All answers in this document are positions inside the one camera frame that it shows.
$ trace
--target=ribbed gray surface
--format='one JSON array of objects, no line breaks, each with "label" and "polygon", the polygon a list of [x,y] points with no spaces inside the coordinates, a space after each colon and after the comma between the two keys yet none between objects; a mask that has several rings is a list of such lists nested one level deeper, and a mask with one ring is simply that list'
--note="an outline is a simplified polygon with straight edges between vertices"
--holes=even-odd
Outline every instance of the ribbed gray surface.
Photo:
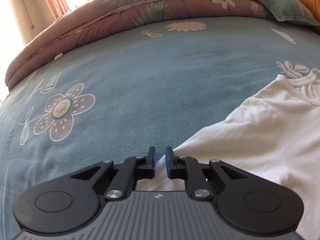
[{"label": "ribbed gray surface", "polygon": [[211,204],[193,201],[184,191],[132,192],[126,200],[108,203],[92,224],[78,232],[52,237],[34,236],[22,232],[16,240],[48,238],[52,240],[301,240],[294,233],[277,237],[255,237],[237,232],[221,221]]}]

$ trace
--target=white t-shirt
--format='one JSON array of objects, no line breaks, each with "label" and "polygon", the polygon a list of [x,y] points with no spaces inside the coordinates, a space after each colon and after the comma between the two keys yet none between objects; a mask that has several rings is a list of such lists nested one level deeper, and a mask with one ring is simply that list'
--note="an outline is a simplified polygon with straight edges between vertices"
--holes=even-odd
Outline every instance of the white t-shirt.
[{"label": "white t-shirt", "polygon": [[[295,80],[278,75],[224,121],[201,129],[174,152],[200,163],[220,159],[292,189],[305,208],[297,232],[306,240],[320,239],[319,70]],[[166,178],[162,158],[155,181],[140,184],[147,188],[179,190],[184,185]]]}]

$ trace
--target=metal screw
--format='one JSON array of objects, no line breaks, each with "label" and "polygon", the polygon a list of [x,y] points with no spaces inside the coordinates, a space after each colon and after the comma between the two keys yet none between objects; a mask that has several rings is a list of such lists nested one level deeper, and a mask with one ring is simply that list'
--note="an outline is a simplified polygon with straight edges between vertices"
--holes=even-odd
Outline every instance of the metal screw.
[{"label": "metal screw", "polygon": [[107,197],[109,198],[120,198],[122,196],[122,192],[120,190],[114,189],[114,190],[110,190],[107,193]]},{"label": "metal screw", "polygon": [[206,189],[198,189],[195,191],[196,197],[208,197],[210,196],[210,192]]}]

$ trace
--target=purple flower print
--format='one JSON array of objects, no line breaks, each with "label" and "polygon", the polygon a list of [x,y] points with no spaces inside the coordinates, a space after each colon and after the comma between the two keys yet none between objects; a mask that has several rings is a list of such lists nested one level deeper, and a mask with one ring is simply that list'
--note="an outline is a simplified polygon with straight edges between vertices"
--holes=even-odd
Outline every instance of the purple flower print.
[{"label": "purple flower print", "polygon": [[74,116],[89,110],[95,103],[94,95],[81,95],[83,84],[76,84],[65,94],[50,97],[45,103],[44,115],[33,129],[38,135],[50,127],[50,138],[52,141],[61,141],[71,132]]}]

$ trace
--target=wall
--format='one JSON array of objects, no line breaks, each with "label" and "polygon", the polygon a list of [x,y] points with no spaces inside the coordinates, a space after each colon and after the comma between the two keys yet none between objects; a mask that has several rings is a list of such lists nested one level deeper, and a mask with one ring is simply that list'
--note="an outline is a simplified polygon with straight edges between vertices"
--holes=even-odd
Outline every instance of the wall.
[{"label": "wall", "polygon": [[0,0],[0,4],[0,100],[4,101],[9,93],[4,83],[5,73],[10,62],[23,49],[24,45],[15,24],[10,0]]},{"label": "wall", "polygon": [[[24,44],[30,42],[54,21],[45,0],[11,0],[11,5]],[[26,9],[34,28],[32,28]]]}]

